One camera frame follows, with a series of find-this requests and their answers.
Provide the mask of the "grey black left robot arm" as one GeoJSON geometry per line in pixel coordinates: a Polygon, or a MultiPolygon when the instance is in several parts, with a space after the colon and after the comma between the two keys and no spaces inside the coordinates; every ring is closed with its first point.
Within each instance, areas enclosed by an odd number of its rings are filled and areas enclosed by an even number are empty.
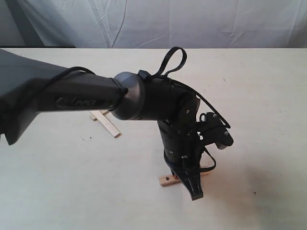
{"type": "Polygon", "coordinates": [[[113,78],[84,67],[65,68],[0,52],[0,132],[15,144],[43,112],[108,110],[120,120],[158,123],[164,158],[181,181],[200,179],[204,148],[196,129],[200,100],[165,70],[179,47],[171,48],[155,74],[140,70],[113,78]]]}

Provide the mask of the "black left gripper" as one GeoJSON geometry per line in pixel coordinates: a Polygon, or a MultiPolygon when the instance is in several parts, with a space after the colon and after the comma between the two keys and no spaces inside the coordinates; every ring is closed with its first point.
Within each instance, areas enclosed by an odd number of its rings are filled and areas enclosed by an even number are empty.
{"type": "Polygon", "coordinates": [[[167,121],[158,121],[164,146],[164,159],[175,180],[180,180],[188,190],[192,201],[203,198],[201,187],[201,155],[204,146],[194,131],[172,126],[167,121]]]}

